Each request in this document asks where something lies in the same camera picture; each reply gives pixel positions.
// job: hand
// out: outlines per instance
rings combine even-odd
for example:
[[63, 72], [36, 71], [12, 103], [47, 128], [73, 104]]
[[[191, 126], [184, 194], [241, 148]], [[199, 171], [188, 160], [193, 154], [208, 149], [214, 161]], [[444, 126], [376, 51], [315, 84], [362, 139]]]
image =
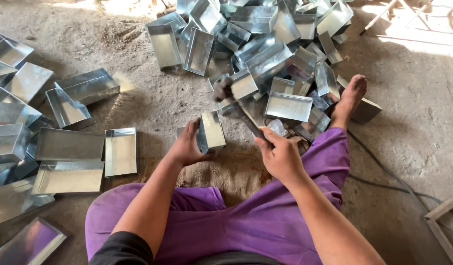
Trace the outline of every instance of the hand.
[[200, 118], [194, 118], [188, 121], [182, 134], [177, 138], [174, 145], [166, 154], [167, 158], [173, 159], [175, 162], [180, 162], [182, 166], [189, 166], [197, 162], [212, 159], [217, 154], [203, 154], [197, 147], [195, 135], [199, 128]]
[[274, 149], [261, 138], [254, 142], [262, 153], [262, 161], [267, 171], [280, 180], [287, 188], [289, 185], [298, 184], [307, 176], [300, 158], [296, 140], [289, 140], [279, 136], [268, 127], [261, 127], [264, 136], [275, 145]]

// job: bare foot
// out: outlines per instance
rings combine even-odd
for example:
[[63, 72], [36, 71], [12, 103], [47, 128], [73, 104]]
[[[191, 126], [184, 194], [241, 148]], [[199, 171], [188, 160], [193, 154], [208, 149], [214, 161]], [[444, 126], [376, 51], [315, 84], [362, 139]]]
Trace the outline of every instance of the bare foot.
[[367, 79], [364, 75], [354, 75], [349, 85], [344, 89], [341, 100], [336, 104], [331, 114], [330, 127], [346, 129], [347, 122], [367, 92]]

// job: person's right hand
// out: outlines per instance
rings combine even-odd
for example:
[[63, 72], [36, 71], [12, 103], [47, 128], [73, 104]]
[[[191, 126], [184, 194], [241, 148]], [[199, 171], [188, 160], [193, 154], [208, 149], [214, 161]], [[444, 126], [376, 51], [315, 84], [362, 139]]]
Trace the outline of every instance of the person's right hand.
[[279, 136], [268, 127], [260, 129], [263, 130], [266, 139], [275, 145], [275, 148], [271, 149], [263, 139], [254, 139], [261, 149], [262, 161], [267, 171], [286, 187], [301, 183], [307, 175], [303, 168], [297, 142]]

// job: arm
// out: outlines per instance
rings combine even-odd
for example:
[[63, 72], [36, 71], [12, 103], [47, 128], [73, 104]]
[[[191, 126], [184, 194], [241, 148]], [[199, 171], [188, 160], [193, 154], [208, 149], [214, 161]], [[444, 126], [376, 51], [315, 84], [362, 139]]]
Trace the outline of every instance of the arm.
[[296, 142], [263, 128], [276, 148], [255, 138], [263, 162], [294, 196], [325, 265], [385, 264], [371, 244], [329, 202], [303, 168]]
[[211, 158], [200, 153], [195, 134], [200, 119], [189, 121], [166, 156], [161, 160], [140, 193], [133, 199], [114, 227], [115, 232], [131, 232], [144, 239], [156, 256], [168, 219], [171, 196], [184, 166]]

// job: pile of metal boxes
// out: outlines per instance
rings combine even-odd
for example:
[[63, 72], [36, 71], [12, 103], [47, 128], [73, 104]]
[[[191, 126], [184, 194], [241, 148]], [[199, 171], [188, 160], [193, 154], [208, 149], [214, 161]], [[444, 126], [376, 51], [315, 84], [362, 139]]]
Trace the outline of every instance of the pile of metal boxes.
[[[96, 123], [86, 106], [119, 93], [120, 85], [104, 69], [60, 80], [39, 65], [41, 59], [0, 34], [0, 224], [53, 202], [55, 194], [100, 192], [104, 172], [107, 178], [138, 172], [135, 128], [78, 132]], [[46, 99], [59, 129], [37, 111]], [[45, 249], [54, 250], [66, 238], [35, 219], [21, 232], [24, 238], [18, 234], [0, 249], [0, 264], [12, 258], [13, 244], [29, 240], [26, 229], [54, 231], [39, 239], [45, 241], [41, 247], [49, 245]], [[40, 251], [31, 263], [51, 253]]]
[[[236, 100], [268, 94], [265, 117], [301, 122], [296, 131], [313, 141], [347, 85], [331, 68], [344, 60], [336, 47], [353, 16], [346, 1], [178, 0], [176, 12], [146, 28], [160, 69], [207, 76], [211, 91], [231, 76]], [[224, 100], [218, 109], [229, 105]], [[380, 111], [363, 99], [353, 119], [365, 124]]]

